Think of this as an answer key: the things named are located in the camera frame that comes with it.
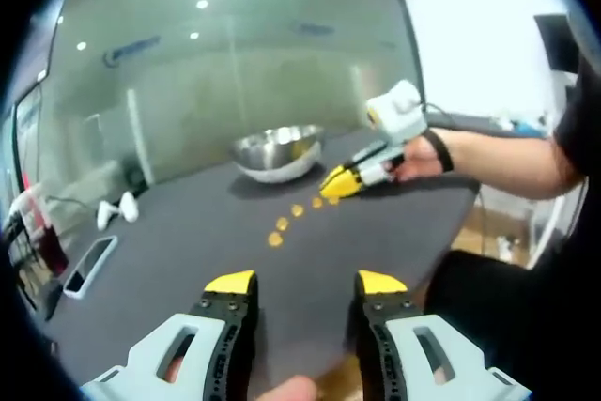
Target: countertop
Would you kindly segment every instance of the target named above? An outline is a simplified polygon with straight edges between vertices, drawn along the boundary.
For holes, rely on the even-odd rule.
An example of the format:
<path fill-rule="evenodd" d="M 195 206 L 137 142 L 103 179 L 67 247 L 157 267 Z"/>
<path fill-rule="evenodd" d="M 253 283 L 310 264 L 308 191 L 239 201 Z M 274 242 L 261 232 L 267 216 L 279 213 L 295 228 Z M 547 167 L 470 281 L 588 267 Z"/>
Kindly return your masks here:
<path fill-rule="evenodd" d="M 357 131 L 332 138 L 324 166 L 372 137 Z M 69 249 L 73 264 L 98 237 L 117 235 L 119 244 L 86 297 L 63 297 L 47 325 L 74 380 L 125 365 L 129 348 L 172 314 L 188 312 L 208 282 L 240 270 L 257 272 L 262 308 L 250 395 L 336 364 L 346 353 L 356 271 L 384 272 L 415 287 L 454 239 L 479 185 L 448 175 L 313 209 L 324 166 L 266 186 L 226 163 L 152 187 L 139 198 L 135 224 L 117 219 L 103 233 L 86 224 Z M 290 214 L 293 204 L 304 206 L 301 217 Z M 290 226 L 284 244 L 271 248 L 267 237 L 281 216 Z"/>

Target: black sleeve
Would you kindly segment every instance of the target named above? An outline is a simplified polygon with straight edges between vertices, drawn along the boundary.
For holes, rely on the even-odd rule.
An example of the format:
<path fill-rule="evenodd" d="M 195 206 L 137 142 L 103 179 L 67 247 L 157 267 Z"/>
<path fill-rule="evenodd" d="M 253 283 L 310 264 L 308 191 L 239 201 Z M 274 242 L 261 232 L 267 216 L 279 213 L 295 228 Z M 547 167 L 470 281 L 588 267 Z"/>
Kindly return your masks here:
<path fill-rule="evenodd" d="M 583 175 L 598 171 L 601 150 L 601 78 L 580 58 L 578 82 L 568 104 L 555 140 L 567 159 Z"/>

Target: white wall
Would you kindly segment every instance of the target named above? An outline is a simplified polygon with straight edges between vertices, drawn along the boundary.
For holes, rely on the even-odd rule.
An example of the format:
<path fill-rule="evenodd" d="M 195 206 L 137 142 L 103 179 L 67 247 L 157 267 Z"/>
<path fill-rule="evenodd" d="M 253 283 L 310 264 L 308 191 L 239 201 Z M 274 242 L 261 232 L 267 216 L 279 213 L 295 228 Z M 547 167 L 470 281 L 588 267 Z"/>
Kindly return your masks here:
<path fill-rule="evenodd" d="M 562 0 L 407 0 L 429 101 L 452 112 L 539 115 L 553 105 L 533 15 Z"/>

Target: black strap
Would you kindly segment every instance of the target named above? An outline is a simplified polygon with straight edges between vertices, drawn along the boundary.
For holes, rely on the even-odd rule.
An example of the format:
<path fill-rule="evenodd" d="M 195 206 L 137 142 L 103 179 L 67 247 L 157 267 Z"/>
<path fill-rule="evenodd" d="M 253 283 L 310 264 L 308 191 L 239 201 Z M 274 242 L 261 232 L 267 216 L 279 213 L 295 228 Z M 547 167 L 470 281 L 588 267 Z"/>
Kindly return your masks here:
<path fill-rule="evenodd" d="M 451 159 L 451 154 L 449 153 L 449 149 L 442 142 L 438 135 L 436 135 L 432 130 L 427 129 L 424 132 L 424 138 L 428 140 L 430 145 L 436 150 L 437 155 L 439 156 L 440 164 L 442 165 L 442 172 L 446 173 L 449 171 L 453 171 L 453 160 Z"/>

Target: yellow object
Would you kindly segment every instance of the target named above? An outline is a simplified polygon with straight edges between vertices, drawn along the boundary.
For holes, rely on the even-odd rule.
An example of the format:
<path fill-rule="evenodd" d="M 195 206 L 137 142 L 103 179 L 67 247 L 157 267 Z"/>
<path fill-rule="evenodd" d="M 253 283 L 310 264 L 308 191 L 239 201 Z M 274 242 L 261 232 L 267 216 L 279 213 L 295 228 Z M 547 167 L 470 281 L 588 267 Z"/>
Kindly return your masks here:
<path fill-rule="evenodd" d="M 321 188 L 320 193 L 328 199 L 352 196 L 363 186 L 350 170 L 346 170 L 332 178 L 328 176 L 326 180 L 329 180 L 329 182 Z"/>
<path fill-rule="evenodd" d="M 371 122 L 371 124 L 374 126 L 374 128 L 378 125 L 379 117 L 376 113 L 376 110 L 374 110 L 373 108 L 369 108 L 367 110 L 367 118 L 369 119 L 369 122 Z"/>
<path fill-rule="evenodd" d="M 311 204 L 313 205 L 313 208 L 321 208 L 323 206 L 323 201 L 319 197 L 314 197 Z"/>
<path fill-rule="evenodd" d="M 245 295 L 248 293 L 248 285 L 251 282 L 251 278 L 253 276 L 253 270 L 226 274 L 225 276 L 218 277 L 217 279 L 210 282 L 205 287 L 205 291 L 216 291 L 219 293 L 237 293 L 239 295 Z"/>
<path fill-rule="evenodd" d="M 306 143 L 303 143 L 302 141 L 294 143 L 292 145 L 292 158 L 296 160 L 297 158 L 302 157 L 307 150 L 309 150 L 309 147 Z"/>
<path fill-rule="evenodd" d="M 292 214 L 294 216 L 298 218 L 299 216 L 302 216 L 302 213 L 304 213 L 304 208 L 302 206 L 300 206 L 299 204 L 295 204 L 294 206 L 292 206 Z"/>
<path fill-rule="evenodd" d="M 267 237 L 267 243 L 269 243 L 272 248 L 277 248 L 282 245 L 283 242 L 284 239 L 278 232 L 271 232 Z"/>
<path fill-rule="evenodd" d="M 363 281 L 363 289 L 366 295 L 407 291 L 407 286 L 392 276 L 368 270 L 359 270 L 359 275 Z"/>
<path fill-rule="evenodd" d="M 284 232 L 288 228 L 288 219 L 287 218 L 278 218 L 278 221 L 275 222 L 275 226 L 278 230 Z"/>
<path fill-rule="evenodd" d="M 323 190 L 323 188 L 326 185 L 328 185 L 333 178 L 335 178 L 339 174 L 342 174 L 344 171 L 345 171 L 345 167 L 342 164 L 340 166 L 336 166 L 334 169 L 332 169 L 331 172 L 328 174 L 328 176 L 324 179 L 324 181 L 321 182 L 321 185 L 319 185 L 319 190 Z"/>

